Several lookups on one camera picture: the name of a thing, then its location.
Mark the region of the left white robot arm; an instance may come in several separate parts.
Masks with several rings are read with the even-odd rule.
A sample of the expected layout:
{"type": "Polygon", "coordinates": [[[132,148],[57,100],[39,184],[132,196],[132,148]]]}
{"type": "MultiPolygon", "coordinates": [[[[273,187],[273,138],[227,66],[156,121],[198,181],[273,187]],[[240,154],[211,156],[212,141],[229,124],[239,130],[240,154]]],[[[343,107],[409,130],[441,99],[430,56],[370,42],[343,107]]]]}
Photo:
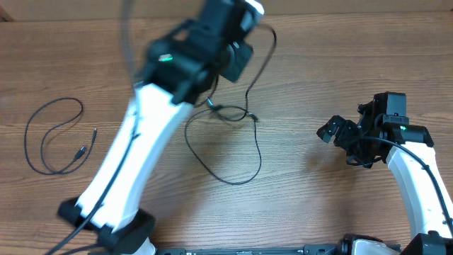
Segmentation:
{"type": "Polygon", "coordinates": [[[59,215],[96,233],[109,254],[154,254],[155,219],[139,204],[166,144],[218,77],[235,82],[253,53],[246,36],[264,14],[257,1],[211,0],[199,16],[152,42],[133,75],[134,96],[103,163],[59,215]]]}

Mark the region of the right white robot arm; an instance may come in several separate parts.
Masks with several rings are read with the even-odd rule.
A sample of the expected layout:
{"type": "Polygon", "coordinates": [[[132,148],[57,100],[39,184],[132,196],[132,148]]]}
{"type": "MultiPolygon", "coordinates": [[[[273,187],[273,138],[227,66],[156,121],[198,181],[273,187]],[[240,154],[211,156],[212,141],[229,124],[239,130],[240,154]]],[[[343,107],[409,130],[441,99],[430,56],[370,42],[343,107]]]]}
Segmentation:
{"type": "Polygon", "coordinates": [[[347,234],[337,254],[451,254],[452,199],[440,176],[434,142],[428,129],[412,125],[406,95],[384,92],[357,107],[357,123],[333,116],[316,134],[345,150],[350,166],[387,165],[403,198],[411,241],[401,249],[382,240],[347,234]]]}

